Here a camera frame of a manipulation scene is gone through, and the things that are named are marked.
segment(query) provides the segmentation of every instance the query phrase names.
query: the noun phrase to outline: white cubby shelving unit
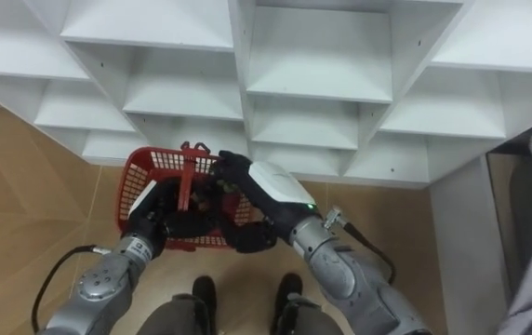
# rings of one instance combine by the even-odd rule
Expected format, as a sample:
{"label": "white cubby shelving unit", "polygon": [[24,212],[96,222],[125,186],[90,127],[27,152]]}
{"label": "white cubby shelving unit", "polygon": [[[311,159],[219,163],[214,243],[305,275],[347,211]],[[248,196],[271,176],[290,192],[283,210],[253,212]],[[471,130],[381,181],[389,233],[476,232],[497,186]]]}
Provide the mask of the white cubby shelving unit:
{"label": "white cubby shelving unit", "polygon": [[0,0],[0,104],[93,164],[425,187],[532,127],[532,2]]}

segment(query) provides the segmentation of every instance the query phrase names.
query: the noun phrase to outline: shelf compartment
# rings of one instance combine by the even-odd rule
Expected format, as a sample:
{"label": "shelf compartment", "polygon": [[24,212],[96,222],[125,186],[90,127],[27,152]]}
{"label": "shelf compartment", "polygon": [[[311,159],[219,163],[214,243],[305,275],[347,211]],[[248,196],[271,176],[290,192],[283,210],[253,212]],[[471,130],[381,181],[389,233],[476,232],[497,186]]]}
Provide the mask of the shelf compartment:
{"label": "shelf compartment", "polygon": [[427,139],[430,182],[443,178],[502,142],[503,140],[430,136]]}
{"label": "shelf compartment", "polygon": [[387,14],[258,7],[247,90],[390,102],[390,44]]}
{"label": "shelf compartment", "polygon": [[233,51],[227,0],[72,0],[69,41]]}
{"label": "shelf compartment", "polygon": [[357,103],[256,97],[252,140],[357,149],[358,118]]}
{"label": "shelf compartment", "polygon": [[0,74],[88,79],[60,41],[15,0],[0,0]]}
{"label": "shelf compartment", "polygon": [[532,1],[475,1],[432,64],[532,72]]}
{"label": "shelf compartment", "polygon": [[0,75],[0,104],[42,127],[136,130],[91,83]]}
{"label": "shelf compartment", "polygon": [[498,74],[428,68],[398,102],[381,130],[504,139]]}
{"label": "shelf compartment", "polygon": [[122,167],[134,151],[148,145],[135,133],[90,131],[82,157],[91,164]]}
{"label": "shelf compartment", "polygon": [[178,150],[185,141],[203,142],[212,154],[220,150],[247,154],[241,122],[143,114],[131,114],[130,119],[154,146]]}
{"label": "shelf compartment", "polygon": [[96,130],[136,130],[90,83],[49,81],[39,112],[38,126]]}
{"label": "shelf compartment", "polygon": [[253,159],[275,163],[300,179],[337,177],[346,152],[297,145],[254,143]]}
{"label": "shelf compartment", "polygon": [[124,110],[243,120],[233,54],[139,48]]}
{"label": "shelf compartment", "polygon": [[343,177],[424,187],[429,182],[425,136],[378,133],[355,155]]}
{"label": "shelf compartment", "polygon": [[122,167],[131,153],[148,146],[148,142],[135,133],[56,127],[39,128],[88,163],[97,165]]}

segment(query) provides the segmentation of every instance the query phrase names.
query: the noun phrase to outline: red plastic basket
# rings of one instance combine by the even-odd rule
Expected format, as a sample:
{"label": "red plastic basket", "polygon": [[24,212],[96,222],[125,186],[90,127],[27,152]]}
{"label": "red plastic basket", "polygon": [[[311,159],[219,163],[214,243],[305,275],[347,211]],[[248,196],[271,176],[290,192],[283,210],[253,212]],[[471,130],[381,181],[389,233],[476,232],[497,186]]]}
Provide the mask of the red plastic basket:
{"label": "red plastic basket", "polygon": [[[181,177],[179,210],[187,210],[192,189],[192,180],[205,178],[210,166],[219,159],[210,155],[203,143],[192,148],[189,142],[181,150],[154,147],[139,148],[127,159],[117,192],[117,226],[123,232],[132,204],[150,180],[160,181],[170,177]],[[251,205],[241,193],[226,194],[223,198],[223,212],[236,224],[249,222]],[[165,248],[195,251],[196,248],[228,248],[218,229],[196,238],[168,239]]]}

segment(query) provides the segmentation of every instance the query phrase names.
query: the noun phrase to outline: silver robot arm segment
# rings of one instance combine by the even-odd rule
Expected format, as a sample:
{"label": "silver robot arm segment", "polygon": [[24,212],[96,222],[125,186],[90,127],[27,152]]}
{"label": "silver robot arm segment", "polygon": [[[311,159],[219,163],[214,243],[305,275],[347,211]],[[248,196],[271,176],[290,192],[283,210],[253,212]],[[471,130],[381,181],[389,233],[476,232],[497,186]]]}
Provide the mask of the silver robot arm segment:
{"label": "silver robot arm segment", "polygon": [[319,217],[298,224],[289,241],[356,335],[431,334],[378,267],[341,243]]}
{"label": "silver robot arm segment", "polygon": [[127,235],[116,248],[87,270],[72,297],[51,317],[40,335],[105,335],[132,302],[132,293],[146,264],[151,243]]}

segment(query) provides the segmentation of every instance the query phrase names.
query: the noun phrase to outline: cable connector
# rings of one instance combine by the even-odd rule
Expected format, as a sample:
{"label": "cable connector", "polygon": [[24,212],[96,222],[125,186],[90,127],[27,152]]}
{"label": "cable connector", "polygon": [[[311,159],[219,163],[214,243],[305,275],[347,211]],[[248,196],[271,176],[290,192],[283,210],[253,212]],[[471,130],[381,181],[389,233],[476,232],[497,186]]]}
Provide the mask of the cable connector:
{"label": "cable connector", "polygon": [[95,246],[95,247],[92,248],[92,252],[104,256],[106,254],[110,254],[111,250],[109,248]]}
{"label": "cable connector", "polygon": [[326,219],[324,220],[324,228],[326,228],[328,231],[332,228],[333,225],[338,224],[340,227],[344,228],[345,225],[347,225],[347,221],[344,220],[342,217],[342,211],[337,206],[333,206],[332,209],[328,212],[326,215]]}

